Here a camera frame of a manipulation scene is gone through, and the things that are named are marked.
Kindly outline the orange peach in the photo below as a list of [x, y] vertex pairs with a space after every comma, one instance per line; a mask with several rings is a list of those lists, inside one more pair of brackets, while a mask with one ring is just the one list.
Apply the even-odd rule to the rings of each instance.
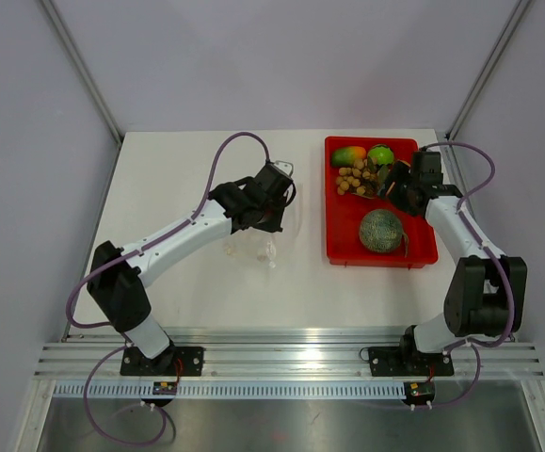
[[393, 187], [395, 185], [395, 182], [391, 182], [388, 186], [386, 186], [385, 191], [385, 197], [389, 199], [391, 192], [393, 191]]

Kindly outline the clear zip top bag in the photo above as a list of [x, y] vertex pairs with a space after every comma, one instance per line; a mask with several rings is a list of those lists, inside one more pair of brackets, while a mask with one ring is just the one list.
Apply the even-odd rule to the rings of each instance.
[[244, 264], [277, 266], [277, 247], [272, 234], [232, 235], [223, 241], [222, 247], [228, 257]]

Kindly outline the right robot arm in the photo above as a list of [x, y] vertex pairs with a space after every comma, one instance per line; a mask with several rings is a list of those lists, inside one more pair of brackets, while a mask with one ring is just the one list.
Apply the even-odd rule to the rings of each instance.
[[449, 364], [458, 347], [500, 347], [522, 321], [527, 265], [475, 222], [465, 204], [472, 194], [443, 181], [439, 147], [426, 145], [410, 162], [395, 163], [379, 190], [399, 211], [423, 218], [456, 265], [441, 314], [408, 327], [400, 339], [397, 358], [408, 374]]

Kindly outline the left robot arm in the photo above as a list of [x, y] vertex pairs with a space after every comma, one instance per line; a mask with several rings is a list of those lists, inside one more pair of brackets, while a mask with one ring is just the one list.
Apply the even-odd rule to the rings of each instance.
[[112, 328], [129, 341], [124, 376], [197, 376], [199, 347], [180, 348], [154, 319], [147, 289], [173, 265], [205, 245], [250, 228], [279, 233], [285, 208], [297, 193], [294, 167], [266, 162], [253, 177], [206, 193], [187, 218], [117, 248], [106, 241], [92, 259], [87, 290]]

